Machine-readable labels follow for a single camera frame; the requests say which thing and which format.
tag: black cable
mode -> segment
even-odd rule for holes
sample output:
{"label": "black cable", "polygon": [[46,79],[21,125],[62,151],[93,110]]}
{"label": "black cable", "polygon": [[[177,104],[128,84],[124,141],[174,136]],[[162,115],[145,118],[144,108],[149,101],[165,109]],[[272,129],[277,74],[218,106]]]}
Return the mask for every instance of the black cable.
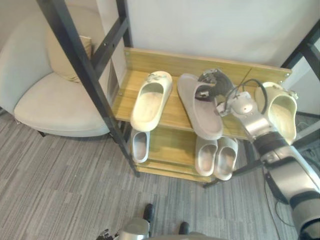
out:
{"label": "black cable", "polygon": [[285,222],[285,221],[280,217],[280,215],[279,215],[279,213],[278,213],[278,209],[277,209],[278,203],[279,203],[279,201],[276,200],[275,205],[274,205],[274,211],[275,211],[275,214],[277,215],[277,217],[278,217],[278,218],[280,219],[280,221],[283,222],[285,225],[287,225],[287,226],[289,226],[289,227],[295,227],[294,225],[291,225],[291,224]]}
{"label": "black cable", "polygon": [[235,90],[237,90],[237,92],[238,92],[238,88],[241,87],[241,86],[245,86],[248,82],[255,82],[255,83],[257,83],[258,86],[261,88],[262,93],[263,93],[263,96],[264,96],[264,106],[263,106],[263,109],[262,109],[262,111],[261,111],[261,114],[264,114],[264,113],[266,112],[266,110],[267,110],[267,105],[268,105],[268,95],[267,95],[267,91],[266,91],[265,87],[262,85],[262,83],[261,83],[260,81],[258,81],[257,79],[254,79],[254,78],[249,79],[249,80],[247,80],[247,81],[245,81],[245,82],[240,83],[238,86],[234,87],[234,88],[228,93],[228,95],[227,95],[226,98],[225,98],[225,102],[224,102],[224,111],[226,111],[226,109],[227,109],[227,102],[228,102],[231,94],[232,94]]}
{"label": "black cable", "polygon": [[269,199],[268,199],[268,196],[267,196],[267,181],[266,181],[266,177],[265,177],[265,173],[264,173],[264,169],[263,168],[262,168],[262,175],[263,175],[263,180],[264,180],[264,195],[265,195],[266,204],[268,205],[269,213],[271,215],[271,218],[272,218],[272,221],[273,221],[273,225],[274,225],[275,230],[276,230],[276,235],[277,235],[278,239],[281,240],[280,233],[279,233],[279,230],[277,228],[274,215],[271,212]]}

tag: shoe rack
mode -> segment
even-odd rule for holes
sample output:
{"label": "shoe rack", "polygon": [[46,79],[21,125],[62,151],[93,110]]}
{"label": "shoe rack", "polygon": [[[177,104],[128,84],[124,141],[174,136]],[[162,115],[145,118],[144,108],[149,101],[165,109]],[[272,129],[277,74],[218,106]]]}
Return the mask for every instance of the shoe rack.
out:
{"label": "shoe rack", "polygon": [[[130,121],[138,92],[149,73],[166,71],[172,75],[173,89],[164,107],[158,126],[150,133],[149,158],[136,163],[139,172],[163,175],[197,182],[211,182],[214,176],[197,173],[195,165],[196,135],[179,98],[177,80],[183,73],[199,76],[208,69],[221,69],[235,85],[258,79],[261,82],[284,81],[291,70],[259,64],[216,58],[169,54],[136,48],[125,48],[127,72],[112,106],[117,120]],[[254,98],[254,83],[245,90]],[[246,139],[241,124],[232,115],[222,118],[223,135]]]}

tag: cushion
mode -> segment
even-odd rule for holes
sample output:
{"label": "cushion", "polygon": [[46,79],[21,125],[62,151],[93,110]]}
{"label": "cushion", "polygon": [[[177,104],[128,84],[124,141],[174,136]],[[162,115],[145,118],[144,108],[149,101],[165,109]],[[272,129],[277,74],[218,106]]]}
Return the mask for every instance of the cushion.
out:
{"label": "cushion", "polygon": [[109,132],[84,86],[55,72],[23,95],[14,116],[31,128],[54,135],[92,137]]}
{"label": "cushion", "polygon": [[[80,40],[90,59],[92,52],[91,38],[80,36]],[[68,81],[81,83],[56,36],[49,27],[46,32],[46,47],[52,70]]]}

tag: white backdrop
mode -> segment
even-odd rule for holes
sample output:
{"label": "white backdrop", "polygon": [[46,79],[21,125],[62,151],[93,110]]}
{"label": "white backdrop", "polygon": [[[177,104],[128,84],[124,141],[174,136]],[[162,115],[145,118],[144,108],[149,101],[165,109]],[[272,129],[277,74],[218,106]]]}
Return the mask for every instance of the white backdrop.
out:
{"label": "white backdrop", "polygon": [[128,0],[135,48],[280,66],[319,0]]}

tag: slipper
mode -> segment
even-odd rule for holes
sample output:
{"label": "slipper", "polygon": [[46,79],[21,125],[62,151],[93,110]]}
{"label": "slipper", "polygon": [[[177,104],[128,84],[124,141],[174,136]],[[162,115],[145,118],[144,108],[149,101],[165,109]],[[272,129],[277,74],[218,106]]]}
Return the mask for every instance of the slipper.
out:
{"label": "slipper", "polygon": [[[289,145],[294,142],[297,136],[296,112],[297,94],[293,91],[286,91],[282,86],[274,82],[262,84],[266,90],[268,103],[264,113],[270,122],[277,128]],[[265,105],[265,98],[260,87],[255,90],[255,101],[261,111]]]}
{"label": "slipper", "polygon": [[161,114],[172,91],[172,77],[165,71],[148,75],[135,101],[131,126],[141,132],[150,132],[158,125]]}
{"label": "slipper", "polygon": [[131,143],[132,159],[136,163],[144,163],[148,159],[149,155],[150,132],[143,132],[132,129]]}
{"label": "slipper", "polygon": [[222,137],[218,140],[213,174],[216,178],[227,181],[232,173],[238,156],[238,141],[235,138]]}
{"label": "slipper", "polygon": [[217,140],[196,138],[195,169],[200,175],[207,177],[214,172],[217,149]]}
{"label": "slipper", "polygon": [[215,99],[213,102],[196,99],[198,89],[205,89],[211,85],[199,82],[195,75],[185,73],[180,76],[177,86],[195,133],[205,140],[219,139],[223,133],[223,123],[217,112]]}

